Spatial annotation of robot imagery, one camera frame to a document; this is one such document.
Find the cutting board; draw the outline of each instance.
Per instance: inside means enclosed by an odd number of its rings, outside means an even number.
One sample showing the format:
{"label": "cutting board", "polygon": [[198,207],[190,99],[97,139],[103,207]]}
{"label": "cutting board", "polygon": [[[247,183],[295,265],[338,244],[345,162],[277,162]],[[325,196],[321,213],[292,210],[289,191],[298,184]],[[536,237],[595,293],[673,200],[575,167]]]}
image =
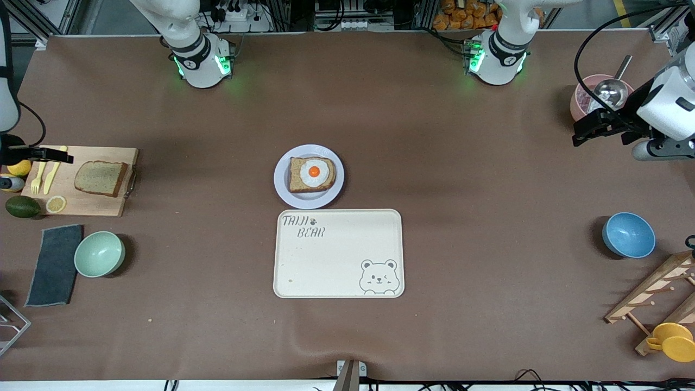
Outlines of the cutting board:
{"label": "cutting board", "polygon": [[[42,147],[58,149],[59,145],[41,145]],[[31,193],[31,181],[36,178],[39,170],[39,163],[31,165],[31,172],[26,178],[26,185],[22,190],[23,196],[32,197],[39,202],[42,214],[47,214],[46,201],[53,196],[63,196],[67,201],[65,209],[58,214],[70,216],[116,216],[123,214],[123,207],[126,202],[126,192],[130,189],[131,178],[133,177],[133,167],[138,159],[136,148],[116,148],[116,147],[67,147],[67,153],[74,157],[73,164],[61,163],[58,172],[51,185],[51,190],[47,195],[43,194],[44,184],[48,174],[54,166],[54,162],[46,164],[41,181],[39,194]],[[108,161],[111,163],[126,163],[128,169],[126,176],[121,183],[118,197],[108,197],[106,195],[88,194],[75,189],[75,175],[80,167],[88,161]]]}

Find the yellow knife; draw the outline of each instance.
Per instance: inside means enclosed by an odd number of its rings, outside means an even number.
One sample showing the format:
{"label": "yellow knife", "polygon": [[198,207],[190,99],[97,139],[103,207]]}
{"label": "yellow knife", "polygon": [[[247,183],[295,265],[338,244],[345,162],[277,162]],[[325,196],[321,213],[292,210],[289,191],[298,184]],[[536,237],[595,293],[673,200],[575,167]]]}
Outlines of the yellow knife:
{"label": "yellow knife", "polygon": [[[67,147],[64,145],[59,148],[63,152],[67,152]],[[51,190],[51,185],[53,184],[53,178],[56,177],[56,173],[58,172],[58,167],[60,166],[60,162],[57,161],[56,163],[53,163],[53,169],[51,172],[48,174],[48,177],[46,178],[46,183],[44,184],[44,196],[48,194],[48,192]]]}

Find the cutting board handle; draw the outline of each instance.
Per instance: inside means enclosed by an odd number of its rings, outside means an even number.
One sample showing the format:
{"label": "cutting board handle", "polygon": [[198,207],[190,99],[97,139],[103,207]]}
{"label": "cutting board handle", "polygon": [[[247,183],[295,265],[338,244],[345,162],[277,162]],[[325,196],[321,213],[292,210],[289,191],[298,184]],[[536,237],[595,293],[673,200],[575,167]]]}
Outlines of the cutting board handle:
{"label": "cutting board handle", "polygon": [[128,181],[128,190],[123,195],[123,198],[125,200],[127,200],[128,197],[130,197],[131,193],[133,193],[133,190],[135,190],[135,178],[137,178],[137,176],[138,176],[138,171],[136,170],[135,164],[133,164],[133,166],[131,167],[131,170],[133,171],[133,173],[131,174],[131,178]]}

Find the fried egg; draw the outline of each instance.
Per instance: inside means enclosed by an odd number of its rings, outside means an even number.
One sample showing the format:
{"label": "fried egg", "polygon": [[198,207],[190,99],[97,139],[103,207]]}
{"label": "fried egg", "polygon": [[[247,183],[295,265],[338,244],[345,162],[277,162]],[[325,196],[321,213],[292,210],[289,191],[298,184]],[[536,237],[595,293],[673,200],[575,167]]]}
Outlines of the fried egg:
{"label": "fried egg", "polygon": [[309,187],[319,187],[328,179],[328,164],[323,160],[309,159],[302,164],[300,178]]}

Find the lemon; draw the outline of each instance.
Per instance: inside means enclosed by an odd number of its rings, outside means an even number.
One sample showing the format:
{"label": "lemon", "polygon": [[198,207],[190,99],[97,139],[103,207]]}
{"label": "lemon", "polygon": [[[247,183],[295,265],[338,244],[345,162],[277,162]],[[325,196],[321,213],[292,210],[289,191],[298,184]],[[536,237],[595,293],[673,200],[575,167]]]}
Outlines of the lemon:
{"label": "lemon", "polygon": [[46,202],[46,212],[50,214],[61,213],[65,209],[67,201],[62,195],[55,195]]}
{"label": "lemon", "polygon": [[29,171],[31,171],[31,162],[29,160],[22,160],[14,166],[7,166],[7,169],[10,171],[10,174],[18,177],[26,177],[29,175]]}

